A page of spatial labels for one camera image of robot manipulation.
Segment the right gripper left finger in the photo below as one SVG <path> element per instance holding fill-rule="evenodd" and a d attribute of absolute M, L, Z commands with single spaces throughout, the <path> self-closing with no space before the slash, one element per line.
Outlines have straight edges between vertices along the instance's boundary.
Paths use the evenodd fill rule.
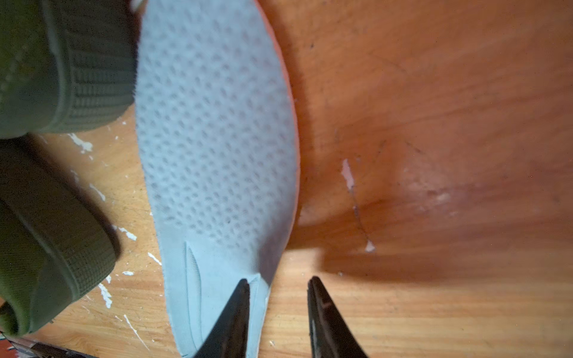
<path fill-rule="evenodd" d="M 245 358 L 249 316 L 250 285 L 242 279 L 195 357 Z"/>

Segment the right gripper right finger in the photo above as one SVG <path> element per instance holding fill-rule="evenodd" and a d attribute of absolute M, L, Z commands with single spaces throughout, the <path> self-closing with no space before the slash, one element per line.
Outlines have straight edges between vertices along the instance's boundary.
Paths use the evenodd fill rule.
<path fill-rule="evenodd" d="M 307 307 L 312 357 L 367 358 L 317 276 L 307 284 Z"/>

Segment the green shoe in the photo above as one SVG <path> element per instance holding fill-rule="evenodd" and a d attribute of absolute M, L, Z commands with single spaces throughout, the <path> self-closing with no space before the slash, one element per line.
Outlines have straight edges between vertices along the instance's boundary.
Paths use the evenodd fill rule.
<path fill-rule="evenodd" d="M 116 248 L 65 185 L 1 142 L 1 331 L 38 331 L 113 271 Z"/>
<path fill-rule="evenodd" d="M 90 131 L 134 101 L 126 1 L 1 3 L 1 138 Z"/>

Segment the grey insole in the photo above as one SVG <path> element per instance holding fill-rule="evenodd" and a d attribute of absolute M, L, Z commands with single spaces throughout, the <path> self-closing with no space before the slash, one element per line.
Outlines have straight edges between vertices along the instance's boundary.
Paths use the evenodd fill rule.
<path fill-rule="evenodd" d="M 149 1 L 135 115 L 180 355 L 198 352 L 246 279 L 258 356 L 300 181 L 289 77 L 260 4 Z"/>

